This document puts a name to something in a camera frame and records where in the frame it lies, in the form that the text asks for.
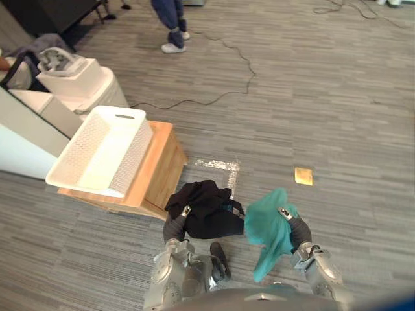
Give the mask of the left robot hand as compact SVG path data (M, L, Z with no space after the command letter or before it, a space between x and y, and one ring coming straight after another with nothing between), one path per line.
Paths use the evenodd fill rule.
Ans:
M184 241L185 221L190 212L191 207L186 205L180 215L176 218L171 218L170 215L167 216L167 219L163 225L163 240L165 243L170 240L177 240L179 242Z

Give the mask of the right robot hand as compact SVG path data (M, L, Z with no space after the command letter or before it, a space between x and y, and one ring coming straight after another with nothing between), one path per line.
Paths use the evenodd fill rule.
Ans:
M284 208L279 208L278 211L290 225L291 253L294 253L302 244L312 242L311 230L301 217L293 216Z

